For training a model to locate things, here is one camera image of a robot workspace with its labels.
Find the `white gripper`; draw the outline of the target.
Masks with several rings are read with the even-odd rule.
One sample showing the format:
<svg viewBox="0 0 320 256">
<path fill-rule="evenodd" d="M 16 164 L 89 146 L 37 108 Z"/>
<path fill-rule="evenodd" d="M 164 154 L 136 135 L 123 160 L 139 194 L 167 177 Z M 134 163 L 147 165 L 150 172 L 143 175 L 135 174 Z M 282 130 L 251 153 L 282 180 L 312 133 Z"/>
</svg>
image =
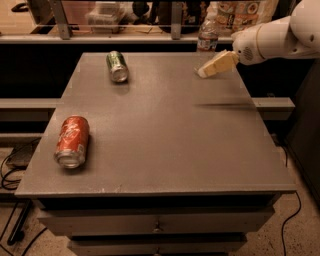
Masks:
<svg viewBox="0 0 320 256">
<path fill-rule="evenodd" d="M 265 61 L 259 51 L 258 34 L 262 25 L 256 25 L 235 32 L 231 35 L 233 51 L 223 50 L 205 62 L 197 74 L 201 78 L 212 77 L 218 73 L 234 68 L 239 62 L 243 65 L 254 65 Z"/>
</svg>

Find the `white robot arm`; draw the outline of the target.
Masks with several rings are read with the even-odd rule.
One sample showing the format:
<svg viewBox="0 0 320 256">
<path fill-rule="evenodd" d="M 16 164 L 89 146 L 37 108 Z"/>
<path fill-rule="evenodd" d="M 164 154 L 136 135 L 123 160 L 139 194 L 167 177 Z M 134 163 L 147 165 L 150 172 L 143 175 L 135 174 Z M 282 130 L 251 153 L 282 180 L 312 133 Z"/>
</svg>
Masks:
<svg viewBox="0 0 320 256">
<path fill-rule="evenodd" d="M 274 58 L 312 59 L 320 55 L 320 0 L 301 0 L 290 16 L 233 33 L 232 51 L 223 50 L 202 64 L 201 78 L 229 71 L 238 63 Z"/>
</svg>

